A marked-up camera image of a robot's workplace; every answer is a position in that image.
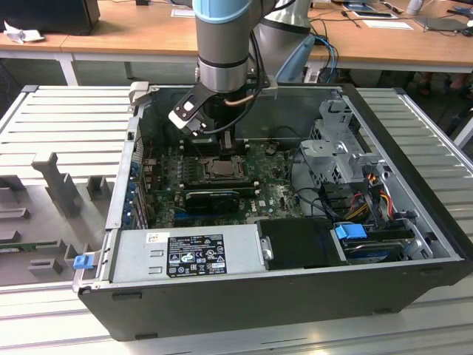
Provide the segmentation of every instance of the wooden desk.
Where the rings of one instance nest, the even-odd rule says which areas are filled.
[[[408,0],[393,0],[406,9]],[[455,3],[431,3],[422,15],[440,17]],[[76,61],[122,61],[131,78],[130,62],[195,63],[197,41],[193,18],[171,17],[170,4],[152,3],[135,6],[134,1],[114,3],[99,1],[101,18],[90,36],[47,35],[47,40],[23,46],[0,39],[0,57],[55,59],[61,64],[69,85],[78,85]],[[382,5],[379,9],[387,10]],[[344,19],[338,5],[310,12],[310,17]],[[455,16],[465,22],[466,18]],[[339,52],[338,67],[371,70],[407,70],[431,72],[471,72],[473,70],[473,38],[461,34],[447,37],[440,33],[423,33],[413,20],[405,21],[414,30],[369,28],[358,21],[327,21],[330,42]],[[314,22],[323,33],[320,21]],[[318,71],[327,60],[327,49],[314,48],[310,71]]]
[[[406,9],[409,1],[394,0],[393,3]],[[455,3],[434,1],[420,16],[446,16]],[[378,10],[387,10],[382,4]],[[312,10],[311,18],[324,20],[346,19],[340,14],[341,7],[331,4],[326,10]],[[411,17],[406,13],[400,18]],[[357,18],[350,13],[350,18]],[[462,16],[452,16],[467,22]],[[473,70],[473,38],[458,33],[455,37],[432,31],[424,32],[421,25],[411,19],[399,20],[414,30],[389,30],[369,28],[363,21],[357,21],[357,28],[351,21],[326,21],[330,43],[339,53],[338,67],[353,69],[391,69],[409,71],[471,72]],[[321,21],[313,22],[316,30],[324,34]],[[310,57],[313,66],[323,65],[327,60],[327,50],[316,47]]]
[[[0,35],[0,53],[3,50],[23,50],[30,52],[60,52],[61,45],[67,38],[67,35],[47,34],[43,35],[44,41],[25,42],[19,44],[11,41],[7,36]]]
[[[99,1],[99,6],[101,18],[92,34],[70,35],[63,52],[197,55],[195,20],[171,17],[171,5]]]

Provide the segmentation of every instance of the warning label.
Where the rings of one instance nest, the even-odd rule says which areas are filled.
[[[226,274],[222,234],[170,237],[167,274],[169,277]]]

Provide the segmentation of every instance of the paper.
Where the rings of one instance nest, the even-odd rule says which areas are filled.
[[[391,30],[414,30],[406,22],[363,20],[371,28],[389,28]]]
[[[20,30],[13,26],[10,26],[6,21],[4,21],[5,31],[3,34],[7,35],[12,41],[23,44],[24,42],[33,42],[41,41],[44,37],[37,30]]]
[[[193,10],[173,9],[172,12],[171,12],[171,17],[194,18],[195,17],[195,12]]]

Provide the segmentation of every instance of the black plastic cover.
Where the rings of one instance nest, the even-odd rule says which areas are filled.
[[[330,230],[333,225],[324,218],[287,218],[259,220],[260,237],[269,238],[274,258],[270,270],[288,268],[324,268],[339,266]]]

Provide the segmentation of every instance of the blue latch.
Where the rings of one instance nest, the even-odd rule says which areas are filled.
[[[335,228],[339,239],[368,238],[361,224],[342,224]]]
[[[78,255],[74,259],[74,269],[82,270],[84,268],[94,268],[94,256],[93,255]]]

